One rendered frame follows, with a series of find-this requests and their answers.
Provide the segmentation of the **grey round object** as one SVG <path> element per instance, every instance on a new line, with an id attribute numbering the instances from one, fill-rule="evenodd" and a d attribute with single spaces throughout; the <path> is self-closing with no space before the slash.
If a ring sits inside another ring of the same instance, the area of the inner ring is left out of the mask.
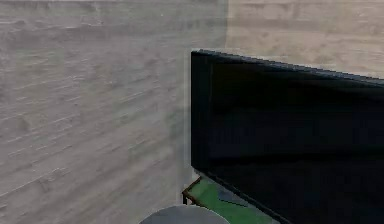
<path id="1" fill-rule="evenodd" d="M 175 205 L 160 209 L 138 224 L 230 224 L 216 212 L 196 205 Z"/>

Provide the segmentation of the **green top stand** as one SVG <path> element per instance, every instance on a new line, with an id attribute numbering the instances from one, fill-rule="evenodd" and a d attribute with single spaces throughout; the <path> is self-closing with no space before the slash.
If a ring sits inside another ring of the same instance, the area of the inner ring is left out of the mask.
<path id="1" fill-rule="evenodd" d="M 202 177 L 182 191 L 182 201 L 212 210 L 229 224 L 280 224 L 255 208 L 220 200 L 218 186 Z"/>

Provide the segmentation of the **black television set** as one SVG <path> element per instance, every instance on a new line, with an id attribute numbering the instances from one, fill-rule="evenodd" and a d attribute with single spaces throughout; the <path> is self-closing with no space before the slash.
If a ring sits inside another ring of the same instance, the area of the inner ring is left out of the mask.
<path id="1" fill-rule="evenodd" d="M 197 50 L 191 165 L 281 224 L 384 224 L 384 79 Z"/>

